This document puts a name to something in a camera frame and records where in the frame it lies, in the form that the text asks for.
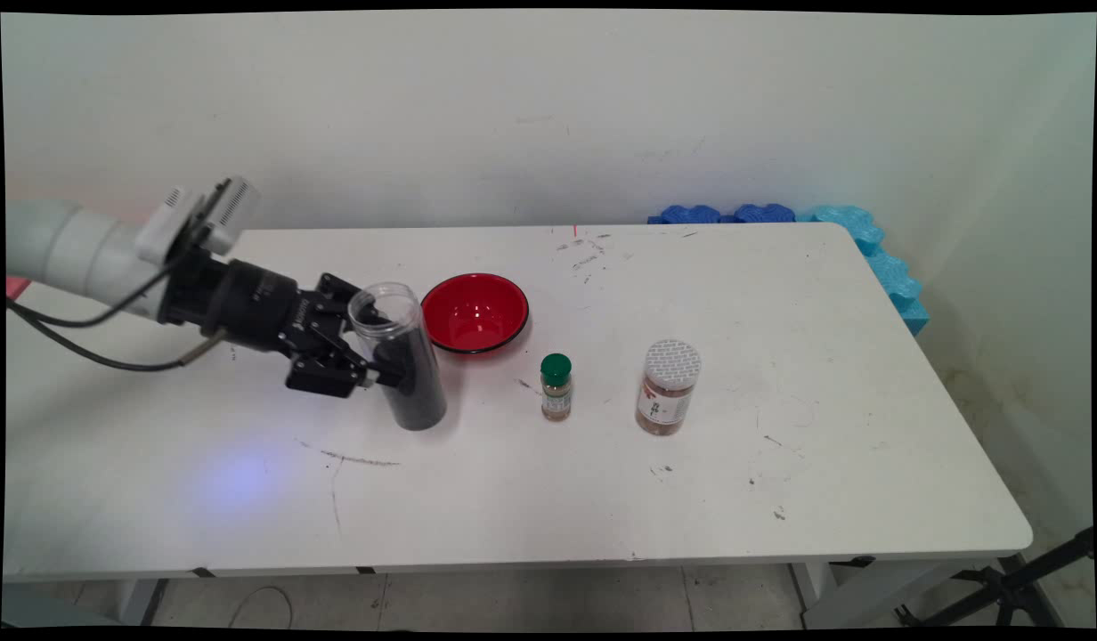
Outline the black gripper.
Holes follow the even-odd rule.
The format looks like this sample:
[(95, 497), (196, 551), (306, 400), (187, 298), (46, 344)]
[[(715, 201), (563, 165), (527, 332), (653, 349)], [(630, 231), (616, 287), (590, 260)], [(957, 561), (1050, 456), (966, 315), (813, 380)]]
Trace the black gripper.
[(417, 373), (406, 345), (366, 345), (367, 355), (338, 349), (344, 315), (362, 290), (324, 272), (316, 288), (247, 261), (224, 263), (191, 248), (167, 275), (160, 305), (166, 324), (193, 324), (203, 337), (289, 358), (285, 385), (309, 394), (346, 398), (357, 387), (410, 387)]

